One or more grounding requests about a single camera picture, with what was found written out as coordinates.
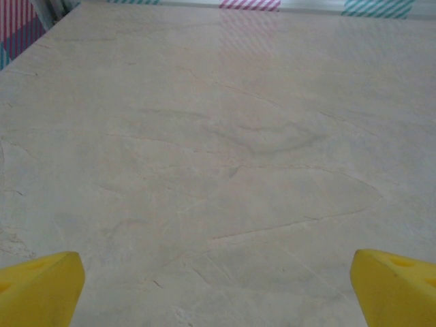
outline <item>yellow object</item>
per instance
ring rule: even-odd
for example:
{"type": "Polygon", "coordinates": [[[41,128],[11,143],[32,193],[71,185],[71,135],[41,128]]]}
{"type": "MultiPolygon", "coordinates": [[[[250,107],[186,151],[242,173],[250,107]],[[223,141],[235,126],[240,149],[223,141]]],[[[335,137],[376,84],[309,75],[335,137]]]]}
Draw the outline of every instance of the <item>yellow object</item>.
{"type": "Polygon", "coordinates": [[[350,273],[369,327],[436,326],[436,264],[358,250],[350,273]]]}
{"type": "Polygon", "coordinates": [[[68,326],[84,284],[76,252],[0,270],[0,326],[68,326]]]}

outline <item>striped fabric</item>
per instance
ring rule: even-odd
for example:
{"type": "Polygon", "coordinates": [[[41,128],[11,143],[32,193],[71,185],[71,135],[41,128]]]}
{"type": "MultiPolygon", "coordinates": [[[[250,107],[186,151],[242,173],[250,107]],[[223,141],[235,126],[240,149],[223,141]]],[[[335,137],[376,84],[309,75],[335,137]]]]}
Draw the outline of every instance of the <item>striped fabric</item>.
{"type": "Polygon", "coordinates": [[[107,0],[109,3],[128,3],[130,5],[158,5],[160,0],[107,0]]]}
{"type": "Polygon", "coordinates": [[[346,0],[342,16],[406,19],[415,0],[346,0]]]}
{"type": "Polygon", "coordinates": [[[45,32],[29,0],[0,0],[0,70],[45,32]]]}
{"type": "Polygon", "coordinates": [[[278,12],[281,0],[222,0],[221,9],[259,10],[261,12],[278,12]]]}

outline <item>teal striped pattern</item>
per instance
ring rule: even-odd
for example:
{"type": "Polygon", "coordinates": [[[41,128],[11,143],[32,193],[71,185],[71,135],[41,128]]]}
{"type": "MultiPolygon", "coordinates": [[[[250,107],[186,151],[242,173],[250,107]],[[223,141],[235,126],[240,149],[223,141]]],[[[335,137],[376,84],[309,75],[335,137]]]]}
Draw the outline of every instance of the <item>teal striped pattern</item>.
{"type": "Polygon", "coordinates": [[[158,5],[160,0],[107,0],[109,3],[128,3],[130,5],[158,5]]]}
{"type": "Polygon", "coordinates": [[[415,0],[346,0],[342,16],[406,19],[415,0]]]}
{"type": "Polygon", "coordinates": [[[9,55],[5,50],[5,44],[0,42],[0,70],[6,67],[9,64],[9,55]]]}

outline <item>white surface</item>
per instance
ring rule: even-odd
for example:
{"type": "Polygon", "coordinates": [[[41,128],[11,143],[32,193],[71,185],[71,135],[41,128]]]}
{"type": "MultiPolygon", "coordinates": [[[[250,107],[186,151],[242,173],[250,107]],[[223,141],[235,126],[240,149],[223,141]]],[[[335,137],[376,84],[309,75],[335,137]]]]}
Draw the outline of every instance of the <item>white surface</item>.
{"type": "Polygon", "coordinates": [[[1,265],[79,251],[72,326],[365,326],[355,250],[436,262],[435,50],[434,22],[84,3],[0,73],[1,265]]]}

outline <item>marble veining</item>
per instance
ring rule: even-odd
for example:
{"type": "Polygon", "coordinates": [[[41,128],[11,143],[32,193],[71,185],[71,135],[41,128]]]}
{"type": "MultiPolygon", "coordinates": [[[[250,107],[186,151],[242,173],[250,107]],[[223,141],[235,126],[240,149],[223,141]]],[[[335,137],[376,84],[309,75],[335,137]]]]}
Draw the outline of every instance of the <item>marble veining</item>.
{"type": "Polygon", "coordinates": [[[355,250],[436,262],[436,23],[82,3],[0,73],[0,264],[72,326],[366,326],[355,250]]]}

